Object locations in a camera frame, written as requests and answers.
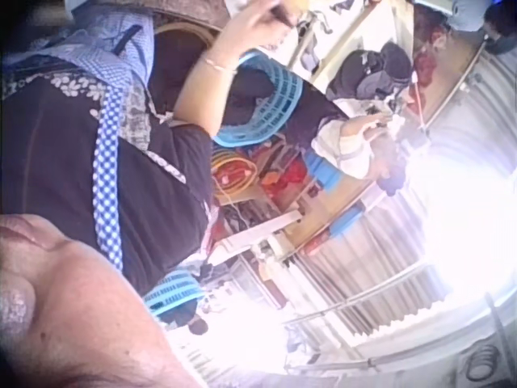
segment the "black shirt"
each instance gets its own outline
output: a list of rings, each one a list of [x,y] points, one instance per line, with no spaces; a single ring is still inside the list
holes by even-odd
[[[70,96],[37,78],[2,102],[2,212],[50,220],[70,238],[99,249],[93,218],[93,153],[99,101]],[[149,150],[177,167],[174,179],[120,139],[118,193],[124,275],[140,295],[199,249],[210,203],[212,142],[194,125],[173,129],[150,117]]]

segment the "black hair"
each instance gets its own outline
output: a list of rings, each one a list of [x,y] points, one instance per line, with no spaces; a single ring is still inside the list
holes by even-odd
[[[394,196],[406,183],[405,163],[396,163],[389,168],[389,178],[379,178],[377,186],[386,192],[387,196]]]
[[[517,2],[502,0],[492,4],[485,12],[485,21],[502,36],[508,37],[517,33]]]
[[[205,320],[199,318],[188,325],[188,330],[193,335],[203,335],[208,331],[208,324]]]

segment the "forearm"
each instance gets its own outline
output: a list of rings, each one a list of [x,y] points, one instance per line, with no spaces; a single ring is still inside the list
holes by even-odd
[[[238,55],[225,53],[227,51],[216,42],[205,53],[207,59],[227,70],[219,70],[203,58],[198,60],[188,75],[174,107],[176,120],[199,125],[210,137],[216,136],[221,127],[229,88],[233,81],[232,70],[238,66]]]

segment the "bright light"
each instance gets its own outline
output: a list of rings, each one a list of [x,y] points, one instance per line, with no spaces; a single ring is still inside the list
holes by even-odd
[[[495,291],[517,263],[517,200],[493,171],[427,159],[413,171],[429,201],[427,258],[468,300]]]
[[[247,300],[232,303],[227,311],[214,318],[208,323],[210,330],[202,337],[204,351],[223,365],[284,372],[288,337],[274,310]]]

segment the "corrugated metal wall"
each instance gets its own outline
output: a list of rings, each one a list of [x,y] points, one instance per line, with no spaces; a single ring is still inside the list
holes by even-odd
[[[517,166],[517,50],[501,57],[483,53],[468,78],[431,126],[429,155],[508,177]],[[297,265],[329,303],[379,284],[425,253],[426,199],[411,184]],[[353,334],[416,314],[448,290],[432,268],[339,316]]]

